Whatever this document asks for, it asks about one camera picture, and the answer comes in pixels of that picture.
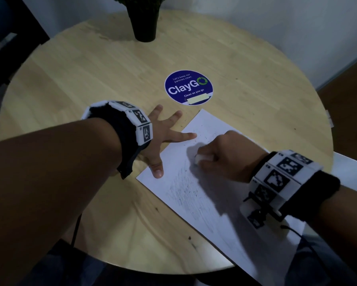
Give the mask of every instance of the left hand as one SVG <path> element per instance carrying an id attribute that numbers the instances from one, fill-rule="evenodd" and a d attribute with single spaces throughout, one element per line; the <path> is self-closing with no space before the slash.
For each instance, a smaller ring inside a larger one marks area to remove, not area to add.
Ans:
<path id="1" fill-rule="evenodd" d="M 147 158 L 148 165 L 155 178 L 161 178 L 164 175 L 162 160 L 160 158 L 160 147 L 162 143 L 182 142 L 197 137 L 197 134 L 195 133 L 182 133 L 170 129 L 182 116 L 182 111 L 180 110 L 176 111 L 174 115 L 166 120 L 157 120 L 162 112 L 162 108 L 162 105 L 159 104 L 148 115 L 152 122 L 153 139 L 151 140 L 149 146 L 141 152 L 141 154 Z"/>

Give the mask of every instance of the sheet of paper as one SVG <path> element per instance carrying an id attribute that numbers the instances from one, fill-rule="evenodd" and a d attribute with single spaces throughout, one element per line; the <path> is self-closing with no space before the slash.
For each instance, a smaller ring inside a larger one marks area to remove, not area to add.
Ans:
<path id="1" fill-rule="evenodd" d="M 137 179 L 262 285 L 282 285 L 300 238 L 289 232 L 275 246 L 264 243 L 239 211 L 247 184 L 207 175 L 194 163 L 200 146 L 228 130 L 238 131 L 202 109 L 183 130 L 197 138 L 171 143 L 161 153 L 164 176 L 155 179 L 147 168 Z M 286 221 L 303 232 L 303 222 Z"/>

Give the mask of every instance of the white eraser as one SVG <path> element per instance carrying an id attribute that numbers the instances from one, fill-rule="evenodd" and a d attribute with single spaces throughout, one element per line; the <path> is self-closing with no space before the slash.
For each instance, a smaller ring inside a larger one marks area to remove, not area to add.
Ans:
<path id="1" fill-rule="evenodd" d="M 209 154 L 209 155 L 196 154 L 196 155 L 195 155 L 195 158 L 194 158 L 195 164 L 198 165 L 198 163 L 200 162 L 200 160 L 214 161 L 214 155 L 212 155 L 212 154 Z"/>

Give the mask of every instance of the forearm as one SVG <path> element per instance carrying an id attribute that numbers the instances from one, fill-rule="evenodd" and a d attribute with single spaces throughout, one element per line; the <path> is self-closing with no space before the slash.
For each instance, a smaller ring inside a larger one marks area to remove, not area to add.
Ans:
<path id="1" fill-rule="evenodd" d="M 101 119 L 0 142 L 0 284 L 31 269 L 120 162 L 119 138 Z"/>
<path id="2" fill-rule="evenodd" d="M 309 224 L 357 273 L 357 192 L 341 186 Z"/>

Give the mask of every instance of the circular sticker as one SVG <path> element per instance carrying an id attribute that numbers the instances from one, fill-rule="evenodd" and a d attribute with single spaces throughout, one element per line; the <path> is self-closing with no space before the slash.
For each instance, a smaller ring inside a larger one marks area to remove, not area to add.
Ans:
<path id="1" fill-rule="evenodd" d="M 184 105 L 199 105 L 213 96 L 210 80 L 191 70 L 180 70 L 169 75 L 165 80 L 165 91 L 172 99 Z"/>

